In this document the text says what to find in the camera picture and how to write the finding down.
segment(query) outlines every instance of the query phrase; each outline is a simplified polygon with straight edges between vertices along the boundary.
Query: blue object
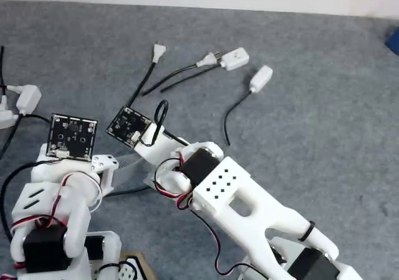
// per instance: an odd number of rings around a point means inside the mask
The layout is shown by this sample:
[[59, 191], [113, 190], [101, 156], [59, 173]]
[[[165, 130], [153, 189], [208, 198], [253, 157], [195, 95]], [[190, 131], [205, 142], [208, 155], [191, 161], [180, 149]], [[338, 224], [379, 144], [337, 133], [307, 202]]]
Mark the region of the blue object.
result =
[[386, 45], [399, 56], [399, 27], [393, 35], [387, 40]]

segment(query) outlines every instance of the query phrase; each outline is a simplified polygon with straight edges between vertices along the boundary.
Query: white plug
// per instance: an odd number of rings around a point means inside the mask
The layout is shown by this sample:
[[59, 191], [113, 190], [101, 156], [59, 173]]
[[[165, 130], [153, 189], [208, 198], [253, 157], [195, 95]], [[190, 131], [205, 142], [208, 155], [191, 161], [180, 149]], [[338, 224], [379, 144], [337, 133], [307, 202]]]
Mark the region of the white plug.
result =
[[160, 45], [158, 42], [154, 44], [154, 56], [152, 58], [153, 63], [158, 63], [159, 59], [166, 52], [166, 46]]
[[22, 115], [33, 113], [42, 97], [42, 94], [36, 85], [22, 85], [18, 87], [8, 85], [7, 89], [20, 94], [17, 101], [17, 109]]
[[0, 129], [6, 129], [14, 126], [18, 119], [18, 115], [14, 115], [11, 110], [0, 111]]
[[216, 57], [217, 54], [219, 54], [219, 52], [217, 52], [216, 54], [210, 52], [202, 60], [196, 63], [197, 67], [216, 65], [218, 63], [218, 58]]
[[226, 70], [234, 70], [248, 64], [249, 55], [242, 47], [222, 56], [220, 65]]
[[268, 66], [263, 66], [255, 74], [249, 83], [251, 93], [258, 93], [272, 78], [273, 70]]

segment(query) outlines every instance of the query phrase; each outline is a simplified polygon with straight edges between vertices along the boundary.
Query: black rubber band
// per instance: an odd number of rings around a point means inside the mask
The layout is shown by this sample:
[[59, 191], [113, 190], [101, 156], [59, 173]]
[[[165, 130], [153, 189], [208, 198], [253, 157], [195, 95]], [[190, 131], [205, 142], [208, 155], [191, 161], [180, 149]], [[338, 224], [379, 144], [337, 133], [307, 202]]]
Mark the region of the black rubber band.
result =
[[108, 263], [108, 264], [104, 264], [103, 266], [101, 266], [101, 267], [99, 268], [99, 272], [101, 272], [103, 269], [111, 268], [111, 267], [119, 268], [119, 264], [118, 264], [118, 263]]
[[316, 225], [316, 223], [313, 222], [313, 221], [309, 221], [309, 223], [310, 223], [309, 228], [307, 229], [307, 231], [305, 232], [305, 234], [303, 235], [303, 237], [301, 237], [301, 238], [298, 239], [299, 241], [302, 241], [302, 242], [305, 241], [305, 240], [309, 237], [309, 235], [312, 233], [312, 231], [313, 231], [314, 226]]

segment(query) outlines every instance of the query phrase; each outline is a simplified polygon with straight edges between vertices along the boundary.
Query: mounting hole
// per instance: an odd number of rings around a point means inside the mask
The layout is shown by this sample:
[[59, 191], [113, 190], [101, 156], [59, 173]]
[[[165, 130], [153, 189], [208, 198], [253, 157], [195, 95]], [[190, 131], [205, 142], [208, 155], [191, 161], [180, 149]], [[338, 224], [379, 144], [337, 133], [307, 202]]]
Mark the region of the mounting hole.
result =
[[237, 194], [234, 200], [230, 203], [230, 207], [238, 213], [240, 216], [250, 216], [252, 213], [251, 205], [246, 203], [239, 194]]

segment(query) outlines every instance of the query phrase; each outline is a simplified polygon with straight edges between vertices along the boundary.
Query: circuit board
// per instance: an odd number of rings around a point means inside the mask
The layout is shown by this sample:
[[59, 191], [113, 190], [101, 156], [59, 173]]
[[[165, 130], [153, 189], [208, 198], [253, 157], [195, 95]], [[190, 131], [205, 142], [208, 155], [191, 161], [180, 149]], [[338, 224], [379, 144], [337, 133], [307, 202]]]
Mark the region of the circuit board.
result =
[[96, 120], [53, 113], [46, 155], [91, 162], [97, 124]]
[[129, 107], [123, 107], [105, 132], [134, 148], [150, 124], [151, 120], [146, 116]]

